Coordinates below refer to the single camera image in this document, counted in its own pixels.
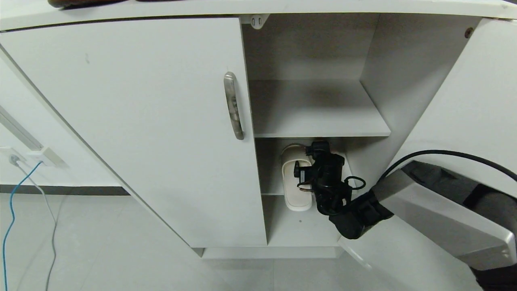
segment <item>blue cable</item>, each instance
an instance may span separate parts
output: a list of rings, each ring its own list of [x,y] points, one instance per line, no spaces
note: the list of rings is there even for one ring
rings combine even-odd
[[[2,260],[4,262],[4,283],[5,283],[5,291],[7,291],[7,267],[6,267],[6,264],[5,264],[5,242],[7,241],[7,236],[9,235],[9,232],[11,231],[11,227],[12,225],[14,224],[14,208],[12,207],[12,197],[14,196],[14,193],[16,192],[16,190],[18,189],[18,187],[20,187],[20,185],[25,182],[25,180],[27,180],[31,175],[32,173],[38,168],[39,165],[41,165],[43,162],[39,162],[35,167],[34,169],[27,175],[25,176],[25,178],[23,178],[23,180],[18,183],[18,185],[16,185],[16,187],[14,187],[14,189],[11,191],[11,196],[9,197],[9,207],[11,208],[11,216],[12,216],[12,221],[11,221],[11,225],[9,225],[9,228],[7,229],[7,231],[5,232],[5,236],[4,236],[4,243],[2,244]]]

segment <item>white slipper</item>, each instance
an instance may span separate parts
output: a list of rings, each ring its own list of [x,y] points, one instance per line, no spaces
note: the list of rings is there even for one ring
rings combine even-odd
[[[284,199],[289,209],[293,211],[306,211],[312,206],[312,193],[300,191],[296,186],[299,183],[299,178],[294,177],[294,164],[296,161],[300,163],[300,167],[312,166],[310,158],[305,155],[305,148],[303,146],[299,144],[288,145],[280,155]]]

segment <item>open cabinet door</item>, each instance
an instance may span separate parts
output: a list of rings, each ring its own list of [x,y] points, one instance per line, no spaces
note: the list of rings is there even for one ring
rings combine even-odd
[[[191,247],[266,245],[238,18],[85,23],[7,32],[0,41]],[[243,139],[229,115],[227,72]]]
[[[517,171],[517,24],[483,19],[392,163],[429,149],[478,155]],[[513,180],[451,156],[418,160],[446,167],[516,196]],[[390,290],[481,290],[466,264],[400,218],[380,222],[358,240],[339,244],[389,282]]]

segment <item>floor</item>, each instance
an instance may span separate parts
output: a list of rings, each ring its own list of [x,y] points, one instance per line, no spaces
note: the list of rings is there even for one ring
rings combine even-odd
[[[131,196],[49,200],[58,217],[49,290],[399,289],[346,253],[339,259],[199,259]],[[10,223],[7,194],[0,194],[0,203],[3,237]],[[7,242],[9,290],[44,290],[53,257],[52,219],[40,195],[15,195],[13,204],[17,219]]]

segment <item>metal door handle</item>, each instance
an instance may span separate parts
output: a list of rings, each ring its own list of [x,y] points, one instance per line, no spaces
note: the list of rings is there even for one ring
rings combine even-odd
[[[230,113],[233,132],[238,140],[243,140],[244,132],[242,132],[242,126],[240,125],[237,96],[235,94],[235,75],[232,72],[227,72],[224,75],[224,92],[226,93],[226,103],[228,104],[228,112]]]

